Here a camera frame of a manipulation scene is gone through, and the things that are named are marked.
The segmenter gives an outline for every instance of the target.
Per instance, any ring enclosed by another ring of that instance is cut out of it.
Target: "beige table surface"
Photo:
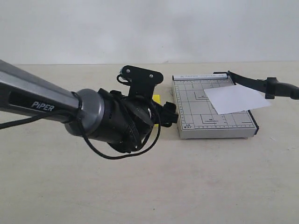
[[[121,90],[123,65],[19,66],[71,91]],[[173,101],[173,74],[233,71],[299,85],[299,63],[138,65],[164,74],[156,88]],[[180,140],[163,128],[148,153],[98,157],[63,125],[42,120],[0,131],[1,224],[296,224],[299,222],[299,102],[276,98],[252,110],[254,138]],[[0,122],[22,118],[0,112]],[[103,152],[116,153],[104,142]]]

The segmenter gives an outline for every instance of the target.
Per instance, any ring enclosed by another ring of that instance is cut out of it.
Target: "white wall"
[[[10,63],[299,60],[298,0],[0,0]]]

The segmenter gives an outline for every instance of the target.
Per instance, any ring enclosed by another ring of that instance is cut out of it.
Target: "white paper sheet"
[[[260,92],[242,85],[205,89],[204,91],[218,114],[247,111],[271,105]]]

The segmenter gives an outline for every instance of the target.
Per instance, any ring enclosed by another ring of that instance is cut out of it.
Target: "yellow object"
[[[161,100],[160,100],[160,95],[156,94],[156,95],[153,95],[153,100],[156,102],[156,103],[161,103]]]

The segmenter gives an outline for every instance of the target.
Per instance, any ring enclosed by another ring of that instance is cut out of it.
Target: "printed measurement scale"
[[[258,125],[250,111],[218,114],[204,92],[204,89],[234,85],[230,76],[175,75],[172,80],[182,139],[247,138],[257,133]]]

